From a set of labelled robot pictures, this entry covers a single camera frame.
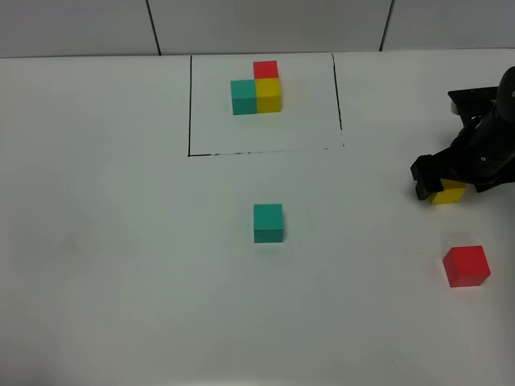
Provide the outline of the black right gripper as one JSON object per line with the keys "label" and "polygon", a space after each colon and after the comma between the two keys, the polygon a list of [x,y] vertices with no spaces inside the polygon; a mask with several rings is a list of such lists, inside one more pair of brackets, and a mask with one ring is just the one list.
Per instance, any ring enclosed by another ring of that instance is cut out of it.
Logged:
{"label": "black right gripper", "polygon": [[441,154],[419,156],[410,171],[418,200],[443,191],[440,179],[467,183],[481,193],[514,182],[514,124],[490,116],[475,117]]}

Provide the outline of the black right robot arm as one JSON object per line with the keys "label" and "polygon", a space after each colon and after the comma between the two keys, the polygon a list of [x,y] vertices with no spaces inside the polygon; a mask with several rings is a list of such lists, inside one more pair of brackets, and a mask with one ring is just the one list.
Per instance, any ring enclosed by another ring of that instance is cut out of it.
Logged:
{"label": "black right robot arm", "polygon": [[418,199],[444,192],[444,183],[473,185],[478,193],[514,182],[514,68],[495,87],[450,91],[463,128],[444,150],[411,166]]}

